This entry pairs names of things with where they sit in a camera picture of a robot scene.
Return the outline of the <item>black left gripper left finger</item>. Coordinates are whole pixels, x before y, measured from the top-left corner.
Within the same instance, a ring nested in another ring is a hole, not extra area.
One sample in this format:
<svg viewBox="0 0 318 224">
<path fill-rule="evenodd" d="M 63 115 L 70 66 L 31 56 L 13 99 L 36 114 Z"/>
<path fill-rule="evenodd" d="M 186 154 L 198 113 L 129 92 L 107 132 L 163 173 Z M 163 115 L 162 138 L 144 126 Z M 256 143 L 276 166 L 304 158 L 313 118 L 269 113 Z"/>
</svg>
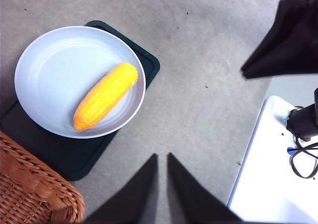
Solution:
<svg viewBox="0 0 318 224">
<path fill-rule="evenodd" d="M 85 224 L 136 224 L 139 222 L 158 170 L 158 155 L 152 154 L 135 175 L 92 213 Z"/>
</svg>

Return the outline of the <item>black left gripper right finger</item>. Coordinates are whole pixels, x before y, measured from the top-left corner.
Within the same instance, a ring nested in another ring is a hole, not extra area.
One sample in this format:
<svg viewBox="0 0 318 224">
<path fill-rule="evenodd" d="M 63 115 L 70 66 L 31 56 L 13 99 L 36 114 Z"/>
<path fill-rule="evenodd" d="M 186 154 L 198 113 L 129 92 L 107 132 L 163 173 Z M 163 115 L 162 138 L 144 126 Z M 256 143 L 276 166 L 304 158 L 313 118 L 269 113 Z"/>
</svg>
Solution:
<svg viewBox="0 0 318 224">
<path fill-rule="evenodd" d="M 191 224 L 241 224 L 243 221 L 208 192 L 172 154 L 167 168 L 182 210 Z"/>
</svg>

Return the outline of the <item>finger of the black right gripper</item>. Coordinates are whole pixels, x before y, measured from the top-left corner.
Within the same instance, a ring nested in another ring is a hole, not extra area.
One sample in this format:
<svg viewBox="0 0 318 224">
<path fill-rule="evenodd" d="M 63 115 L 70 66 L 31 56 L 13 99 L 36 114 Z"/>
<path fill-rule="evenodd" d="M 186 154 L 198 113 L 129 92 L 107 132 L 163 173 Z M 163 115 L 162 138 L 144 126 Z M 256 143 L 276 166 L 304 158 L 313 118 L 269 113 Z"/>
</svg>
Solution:
<svg viewBox="0 0 318 224">
<path fill-rule="evenodd" d="M 241 68 L 246 79 L 318 72 L 318 0 L 280 0 L 272 27 Z"/>
</svg>

